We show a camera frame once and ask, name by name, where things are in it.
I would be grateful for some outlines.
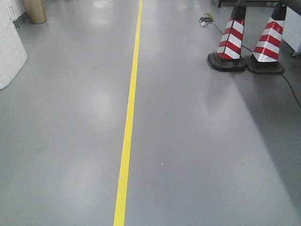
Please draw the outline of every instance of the epoxy floor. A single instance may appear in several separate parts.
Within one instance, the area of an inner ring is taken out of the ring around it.
[[[0,91],[0,225],[111,226],[138,0],[52,0]],[[299,226],[301,110],[281,76],[206,60],[232,3],[144,0],[126,226]],[[247,8],[253,49],[273,8]],[[301,100],[300,59],[279,61]],[[242,55],[250,54],[243,49]]]

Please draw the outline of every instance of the yellow tape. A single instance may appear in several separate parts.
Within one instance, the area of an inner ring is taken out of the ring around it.
[[[133,132],[133,120],[135,110],[135,94],[136,94],[136,81],[138,71],[138,56],[140,46],[140,30],[142,22],[142,8],[143,0],[139,3],[139,13],[136,28],[135,48],[133,57],[133,66],[131,74],[131,84],[127,106],[127,121],[123,140],[122,156],[120,175],[118,182],[117,200],[115,208],[114,226],[124,226],[126,217],[126,205],[127,205],[127,186],[128,186],[128,175],[130,167],[130,155],[132,146],[132,132]]]

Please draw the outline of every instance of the traffic cone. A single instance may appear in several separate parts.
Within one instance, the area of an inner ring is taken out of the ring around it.
[[[279,48],[286,16],[286,6],[278,4],[274,9],[251,56],[244,57],[249,71],[256,74],[282,74],[278,62]]]
[[[246,17],[244,2],[235,5],[217,51],[208,55],[210,65],[218,71],[243,71],[246,67],[240,55]]]

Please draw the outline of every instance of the cardboard tube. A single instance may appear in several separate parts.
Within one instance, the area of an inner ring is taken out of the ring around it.
[[[30,23],[42,24],[47,21],[43,0],[23,0]]]

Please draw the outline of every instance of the cone base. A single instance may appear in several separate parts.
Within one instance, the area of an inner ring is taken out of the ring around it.
[[[272,62],[272,66],[268,66],[265,63],[266,66],[263,67],[254,61],[251,56],[245,56],[244,60],[246,61],[248,71],[256,74],[282,74],[284,72],[284,68],[279,62]]]
[[[220,72],[240,72],[246,68],[246,63],[243,58],[240,60],[224,61],[217,52],[210,53],[208,60],[212,68]]]

